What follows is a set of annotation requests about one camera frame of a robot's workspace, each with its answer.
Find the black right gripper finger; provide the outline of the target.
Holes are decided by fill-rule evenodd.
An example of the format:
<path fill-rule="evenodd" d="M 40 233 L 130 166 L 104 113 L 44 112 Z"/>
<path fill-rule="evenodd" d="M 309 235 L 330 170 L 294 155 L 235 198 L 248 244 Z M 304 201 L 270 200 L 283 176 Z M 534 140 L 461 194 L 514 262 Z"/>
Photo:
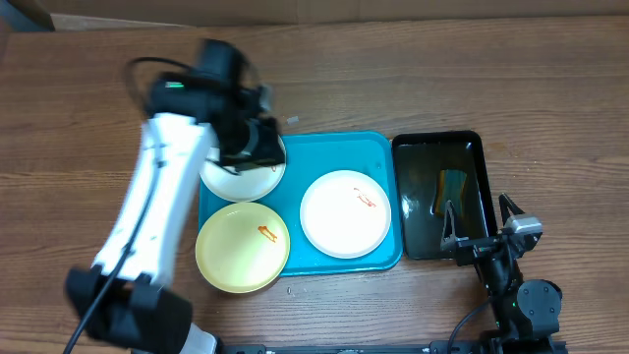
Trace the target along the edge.
<path fill-rule="evenodd" d="M 520 209 L 506 193 L 502 193 L 498 197 L 500 215 L 503 226 L 518 225 L 522 219 L 524 211 Z"/>
<path fill-rule="evenodd" d="M 458 242 L 457 226 L 458 219 L 454 204 L 451 200 L 448 200 L 445 203 L 444 222 L 440 240 L 441 250 L 454 250 L 456 248 L 456 243 Z"/>

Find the green yellow sponge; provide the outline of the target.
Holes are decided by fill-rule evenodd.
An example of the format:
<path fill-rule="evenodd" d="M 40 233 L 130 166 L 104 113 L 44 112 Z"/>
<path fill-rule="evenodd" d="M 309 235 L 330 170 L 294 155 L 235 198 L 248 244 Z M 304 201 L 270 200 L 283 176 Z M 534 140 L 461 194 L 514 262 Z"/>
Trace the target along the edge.
<path fill-rule="evenodd" d="M 450 201 L 457 214 L 463 214 L 467 189 L 467 174 L 458 169 L 441 170 L 438 175 L 433 213 L 444 216 Z"/>

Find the white plate with red stain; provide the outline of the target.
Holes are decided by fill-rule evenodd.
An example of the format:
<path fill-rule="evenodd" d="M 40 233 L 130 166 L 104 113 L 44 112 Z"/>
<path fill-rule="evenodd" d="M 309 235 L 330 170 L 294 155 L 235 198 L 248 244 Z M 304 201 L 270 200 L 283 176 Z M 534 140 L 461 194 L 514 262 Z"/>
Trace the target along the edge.
<path fill-rule="evenodd" d="M 310 243 L 337 259 L 355 259 L 374 251 L 392 221 L 389 199 L 366 174 L 337 170 L 322 175 L 306 190 L 300 222 Z"/>

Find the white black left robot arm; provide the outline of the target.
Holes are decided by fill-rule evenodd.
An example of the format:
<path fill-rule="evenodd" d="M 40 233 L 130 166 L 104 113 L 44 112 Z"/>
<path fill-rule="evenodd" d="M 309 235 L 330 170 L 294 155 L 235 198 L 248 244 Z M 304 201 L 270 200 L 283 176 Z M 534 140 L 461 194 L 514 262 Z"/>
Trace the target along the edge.
<path fill-rule="evenodd" d="M 147 118 L 136 169 L 115 225 L 88 269 L 71 268 L 66 294 L 81 334 L 134 353 L 217 353 L 219 339 L 193 321 L 171 290 L 180 237 L 212 152 L 235 172 L 285 161 L 270 87 L 238 74 L 166 72 L 140 102 Z"/>

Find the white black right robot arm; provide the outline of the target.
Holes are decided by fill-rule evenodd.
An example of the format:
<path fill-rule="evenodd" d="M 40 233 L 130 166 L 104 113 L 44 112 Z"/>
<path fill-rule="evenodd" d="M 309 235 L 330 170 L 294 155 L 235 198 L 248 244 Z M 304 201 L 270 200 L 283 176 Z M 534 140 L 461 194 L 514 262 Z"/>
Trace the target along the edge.
<path fill-rule="evenodd" d="M 565 353 L 566 344 L 552 340 L 559 332 L 560 287 L 549 280 L 526 280 L 517 264 L 541 240 L 543 225 L 507 195 L 498 201 L 503 227 L 493 236 L 473 240 L 457 234 L 456 208 L 451 201 L 445 203 L 440 248 L 451 252 L 458 266 L 475 268 L 487 299 L 455 326 L 444 352 Z M 483 332 L 476 341 L 458 341 L 461 328 L 486 308 L 493 311 L 496 329 Z"/>

